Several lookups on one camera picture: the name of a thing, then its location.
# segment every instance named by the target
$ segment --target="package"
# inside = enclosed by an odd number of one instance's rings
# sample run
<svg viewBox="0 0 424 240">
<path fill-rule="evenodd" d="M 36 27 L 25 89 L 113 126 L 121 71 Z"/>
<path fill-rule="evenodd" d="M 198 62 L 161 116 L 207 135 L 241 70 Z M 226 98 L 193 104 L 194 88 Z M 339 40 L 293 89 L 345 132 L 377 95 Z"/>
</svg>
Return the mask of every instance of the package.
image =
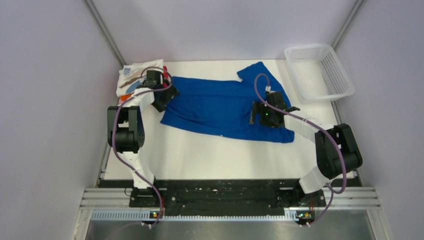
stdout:
<svg viewBox="0 0 424 240">
<path fill-rule="evenodd" d="M 143 63 L 133 63 L 132 65 L 125 65 L 119 71 L 119 80 L 116 86 L 116 95 L 118 97 L 132 94 L 138 85 L 144 81 L 145 76 L 141 78 L 141 74 L 147 67 L 164 67 L 164 60 L 154 60 Z"/>
</svg>

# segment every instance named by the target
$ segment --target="wall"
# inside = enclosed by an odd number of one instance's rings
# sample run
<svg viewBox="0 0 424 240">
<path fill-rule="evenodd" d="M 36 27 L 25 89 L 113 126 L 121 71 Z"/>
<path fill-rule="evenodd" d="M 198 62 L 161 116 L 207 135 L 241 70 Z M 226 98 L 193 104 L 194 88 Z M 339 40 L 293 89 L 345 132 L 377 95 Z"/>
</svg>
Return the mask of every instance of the wall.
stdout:
<svg viewBox="0 0 424 240">
<path fill-rule="evenodd" d="M 284 59 L 293 45 L 332 44 L 355 0 L 93 0 L 129 64 Z"/>
<path fill-rule="evenodd" d="M 422 239 L 424 1 L 367 1 L 337 54 L 356 93 L 341 100 L 394 239 Z"/>
<path fill-rule="evenodd" d="M 69 239 L 119 64 L 82 0 L 0 4 L 1 239 Z"/>
</svg>

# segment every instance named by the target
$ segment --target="gray floor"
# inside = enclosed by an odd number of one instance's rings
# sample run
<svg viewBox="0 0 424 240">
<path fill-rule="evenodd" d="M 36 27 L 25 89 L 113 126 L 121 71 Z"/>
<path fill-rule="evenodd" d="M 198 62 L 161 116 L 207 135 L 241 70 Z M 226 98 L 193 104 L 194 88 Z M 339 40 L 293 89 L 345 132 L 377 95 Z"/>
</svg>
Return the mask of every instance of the gray floor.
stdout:
<svg viewBox="0 0 424 240">
<path fill-rule="evenodd" d="M 92 221 L 86 240 L 104 240 L 125 221 Z M 161 222 L 149 230 L 133 225 L 109 240 L 373 240 L 367 213 L 329 211 L 311 228 L 291 222 Z"/>
</svg>

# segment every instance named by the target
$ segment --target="white basket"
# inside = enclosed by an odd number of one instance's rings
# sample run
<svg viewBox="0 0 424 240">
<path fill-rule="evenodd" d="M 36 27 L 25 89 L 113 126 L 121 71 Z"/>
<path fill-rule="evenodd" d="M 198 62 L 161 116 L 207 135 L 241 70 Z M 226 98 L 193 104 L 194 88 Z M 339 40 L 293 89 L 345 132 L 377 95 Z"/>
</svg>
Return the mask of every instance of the white basket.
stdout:
<svg viewBox="0 0 424 240">
<path fill-rule="evenodd" d="M 289 47 L 284 54 L 301 103 L 335 101 L 354 94 L 354 86 L 330 45 Z"/>
</svg>

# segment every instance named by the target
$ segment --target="blue cloth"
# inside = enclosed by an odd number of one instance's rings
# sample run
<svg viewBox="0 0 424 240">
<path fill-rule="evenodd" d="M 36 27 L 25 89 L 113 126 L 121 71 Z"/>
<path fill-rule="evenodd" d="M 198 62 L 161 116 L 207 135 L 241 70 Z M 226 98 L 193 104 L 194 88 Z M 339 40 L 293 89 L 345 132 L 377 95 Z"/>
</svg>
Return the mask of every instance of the blue cloth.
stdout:
<svg viewBox="0 0 424 240">
<path fill-rule="evenodd" d="M 256 123 L 249 124 L 252 103 L 260 101 L 254 88 L 255 78 L 260 73 L 269 77 L 271 89 L 281 91 L 290 107 L 283 87 L 260 61 L 237 72 L 241 82 L 173 77 L 173 84 L 180 95 L 168 103 L 161 123 L 195 133 L 233 139 L 293 142 L 293 131 L 260 125 L 259 114 Z M 263 98 L 266 85 L 265 77 L 260 77 L 257 87 Z"/>
</svg>

